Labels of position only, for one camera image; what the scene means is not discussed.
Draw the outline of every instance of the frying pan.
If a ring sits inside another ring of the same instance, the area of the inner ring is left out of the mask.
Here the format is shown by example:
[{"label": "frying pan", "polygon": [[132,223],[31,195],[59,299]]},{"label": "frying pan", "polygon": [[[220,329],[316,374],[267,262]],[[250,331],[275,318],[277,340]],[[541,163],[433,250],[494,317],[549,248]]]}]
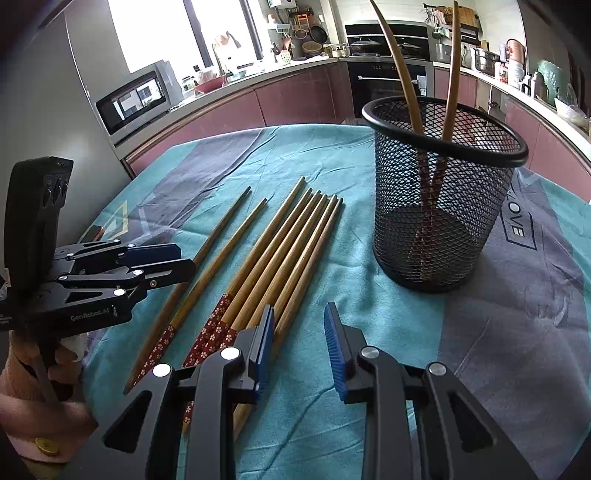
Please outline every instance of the frying pan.
[{"label": "frying pan", "polygon": [[319,43],[320,45],[324,45],[326,41],[329,39],[329,36],[326,34],[324,28],[314,25],[310,28],[310,37],[315,42]]}]

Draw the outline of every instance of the oven window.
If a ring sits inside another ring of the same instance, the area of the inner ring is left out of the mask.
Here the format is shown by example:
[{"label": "oven window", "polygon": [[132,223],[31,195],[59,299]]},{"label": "oven window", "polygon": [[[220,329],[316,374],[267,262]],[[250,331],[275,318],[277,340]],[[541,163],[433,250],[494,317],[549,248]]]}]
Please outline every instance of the oven window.
[{"label": "oven window", "polygon": [[149,72],[96,102],[96,109],[112,135],[165,101],[156,72]]}]

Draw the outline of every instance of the black mesh pencil holder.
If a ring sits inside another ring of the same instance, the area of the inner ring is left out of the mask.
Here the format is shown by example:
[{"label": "black mesh pencil holder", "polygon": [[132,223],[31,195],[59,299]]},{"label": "black mesh pencil holder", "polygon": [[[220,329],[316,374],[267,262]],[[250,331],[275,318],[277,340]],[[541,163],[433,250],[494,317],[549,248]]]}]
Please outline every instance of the black mesh pencil holder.
[{"label": "black mesh pencil holder", "polygon": [[446,101],[418,102],[425,135],[412,131],[404,97],[363,107],[375,131],[372,242],[390,278],[435,293],[457,287],[474,268],[528,149],[504,123],[465,105],[444,142]]}]

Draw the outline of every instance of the bottle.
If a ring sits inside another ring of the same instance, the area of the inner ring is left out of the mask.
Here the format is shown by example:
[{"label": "bottle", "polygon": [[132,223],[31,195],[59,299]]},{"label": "bottle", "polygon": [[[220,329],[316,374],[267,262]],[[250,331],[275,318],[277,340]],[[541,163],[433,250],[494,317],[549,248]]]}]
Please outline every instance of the bottle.
[{"label": "bottle", "polygon": [[531,79],[531,96],[540,98],[543,102],[548,102],[548,87],[544,81],[544,76],[540,72],[534,72]]}]

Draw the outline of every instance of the pink bowl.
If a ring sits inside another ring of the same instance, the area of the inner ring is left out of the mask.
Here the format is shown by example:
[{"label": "pink bowl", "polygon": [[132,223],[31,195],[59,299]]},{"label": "pink bowl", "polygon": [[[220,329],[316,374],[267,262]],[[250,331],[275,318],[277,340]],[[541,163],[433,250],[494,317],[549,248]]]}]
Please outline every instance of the pink bowl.
[{"label": "pink bowl", "polygon": [[195,87],[195,90],[197,90],[198,92],[201,92],[201,93],[212,92],[212,91],[217,90],[218,88],[222,87],[224,84],[224,80],[226,80],[226,77],[217,77],[217,78],[214,78],[213,80],[208,80],[205,83],[202,83],[201,85],[197,85]]}]

